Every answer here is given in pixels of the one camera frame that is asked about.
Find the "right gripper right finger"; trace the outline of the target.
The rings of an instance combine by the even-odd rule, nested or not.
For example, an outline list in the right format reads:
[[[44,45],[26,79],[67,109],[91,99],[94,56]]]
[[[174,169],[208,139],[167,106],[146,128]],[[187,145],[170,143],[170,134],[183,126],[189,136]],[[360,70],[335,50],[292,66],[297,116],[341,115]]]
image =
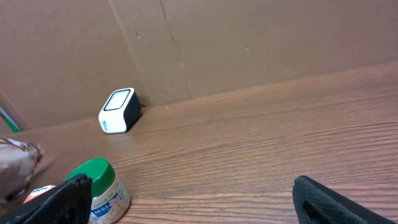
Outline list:
[[[300,224],[394,224],[305,175],[294,180],[292,196]]]

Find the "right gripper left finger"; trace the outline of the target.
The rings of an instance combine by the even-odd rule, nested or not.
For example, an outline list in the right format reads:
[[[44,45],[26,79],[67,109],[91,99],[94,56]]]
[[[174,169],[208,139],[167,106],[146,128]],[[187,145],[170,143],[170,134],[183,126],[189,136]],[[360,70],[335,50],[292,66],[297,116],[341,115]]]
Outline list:
[[[93,179],[78,174],[1,216],[1,224],[87,224]]]

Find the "green lid jar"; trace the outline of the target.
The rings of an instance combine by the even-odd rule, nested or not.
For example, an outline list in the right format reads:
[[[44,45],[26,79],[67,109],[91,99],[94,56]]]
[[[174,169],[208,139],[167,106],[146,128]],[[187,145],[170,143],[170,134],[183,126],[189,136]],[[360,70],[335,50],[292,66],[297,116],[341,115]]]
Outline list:
[[[67,179],[78,174],[93,179],[88,223],[112,224],[127,212],[131,196],[107,159],[98,157],[86,161],[74,169]]]

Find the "beige snack bag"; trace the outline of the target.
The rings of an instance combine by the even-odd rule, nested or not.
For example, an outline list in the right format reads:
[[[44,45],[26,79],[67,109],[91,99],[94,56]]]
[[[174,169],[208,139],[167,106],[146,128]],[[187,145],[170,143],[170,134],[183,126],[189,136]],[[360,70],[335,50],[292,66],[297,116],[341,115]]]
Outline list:
[[[1,138],[1,205],[25,191],[43,155],[36,144]]]

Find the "teal tissue pack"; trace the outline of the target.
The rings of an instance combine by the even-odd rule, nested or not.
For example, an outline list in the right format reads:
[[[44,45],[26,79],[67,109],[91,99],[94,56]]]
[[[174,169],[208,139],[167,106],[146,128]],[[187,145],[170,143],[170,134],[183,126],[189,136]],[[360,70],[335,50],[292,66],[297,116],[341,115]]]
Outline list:
[[[28,201],[38,197],[39,195],[42,195],[43,193],[51,190],[52,188],[54,188],[55,185],[46,185],[44,187],[40,187],[37,189],[34,189],[28,196],[27,198],[24,200],[24,203],[27,203]]]

